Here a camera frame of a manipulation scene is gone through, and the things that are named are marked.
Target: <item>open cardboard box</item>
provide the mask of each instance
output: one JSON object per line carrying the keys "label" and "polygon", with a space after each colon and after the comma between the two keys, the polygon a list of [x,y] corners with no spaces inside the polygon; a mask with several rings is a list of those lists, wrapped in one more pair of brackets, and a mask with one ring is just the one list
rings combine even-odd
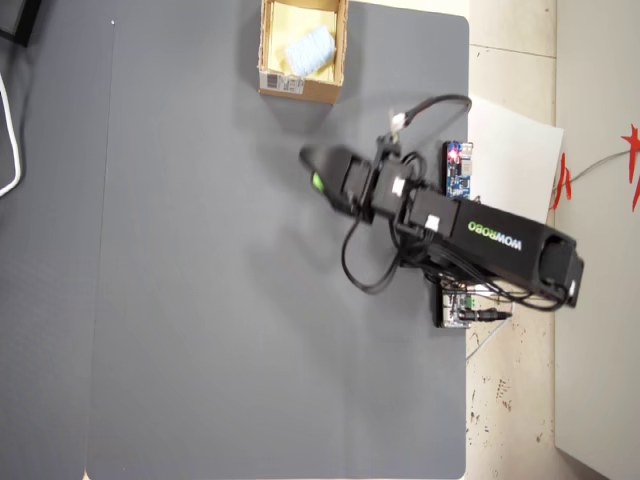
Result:
{"label": "open cardboard box", "polygon": [[[348,9],[349,0],[262,0],[260,93],[335,104],[344,81]],[[333,63],[306,78],[293,75],[286,47],[323,25],[335,35]]]}

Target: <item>sticker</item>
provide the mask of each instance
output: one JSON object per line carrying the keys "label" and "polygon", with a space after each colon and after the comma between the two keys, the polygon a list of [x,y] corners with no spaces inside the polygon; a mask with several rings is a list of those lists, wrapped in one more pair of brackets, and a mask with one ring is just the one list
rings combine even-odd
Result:
{"label": "sticker", "polygon": [[304,92],[304,78],[260,72],[260,89],[302,95],[302,92]]}

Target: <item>gray table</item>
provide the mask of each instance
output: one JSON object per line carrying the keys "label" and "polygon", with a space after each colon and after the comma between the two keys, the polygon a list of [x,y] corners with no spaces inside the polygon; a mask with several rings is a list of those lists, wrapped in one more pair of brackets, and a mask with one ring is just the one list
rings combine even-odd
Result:
{"label": "gray table", "polygon": [[[87,72],[62,48],[72,35],[58,16],[71,9],[88,20],[73,44],[93,51]],[[331,108],[256,93],[254,0],[115,12],[59,0],[50,17],[27,180],[0,202],[2,342],[21,346],[9,359],[2,349],[0,405],[22,412],[9,431],[24,439],[3,436],[0,466],[79,478],[86,458],[93,480],[461,477],[463,333],[433,327],[415,272],[373,298],[348,283],[348,220],[313,193],[297,152],[343,142],[371,155],[390,107],[466,93],[466,22],[353,3]],[[51,84],[68,89],[54,89],[53,105]],[[438,106],[415,125],[403,143],[435,176],[439,146],[466,138],[466,119]],[[353,269],[373,278],[390,252],[384,225],[363,229]],[[49,355],[34,361],[45,340]],[[53,372],[66,384],[42,380]],[[25,431],[38,395],[53,402],[34,413],[47,426]],[[38,433],[42,444],[27,445]]]}

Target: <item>white wall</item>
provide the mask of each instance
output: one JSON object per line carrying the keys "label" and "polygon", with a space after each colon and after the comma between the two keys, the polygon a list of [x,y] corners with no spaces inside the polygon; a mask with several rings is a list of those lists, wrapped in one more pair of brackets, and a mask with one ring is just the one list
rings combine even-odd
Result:
{"label": "white wall", "polygon": [[[573,175],[628,149],[640,127],[640,1],[558,0],[557,119]],[[639,164],[573,185],[556,227],[586,262],[576,310],[556,316],[556,445],[615,479],[640,478]]]}

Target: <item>floor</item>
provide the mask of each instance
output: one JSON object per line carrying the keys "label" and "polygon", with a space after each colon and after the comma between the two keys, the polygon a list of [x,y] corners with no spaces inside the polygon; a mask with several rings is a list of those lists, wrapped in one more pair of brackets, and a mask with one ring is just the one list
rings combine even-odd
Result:
{"label": "floor", "polygon": [[[466,16],[471,93],[555,124],[556,0],[372,3]],[[467,332],[467,351],[493,328]],[[522,309],[469,361],[467,480],[602,478],[555,448],[554,372],[553,316]]]}

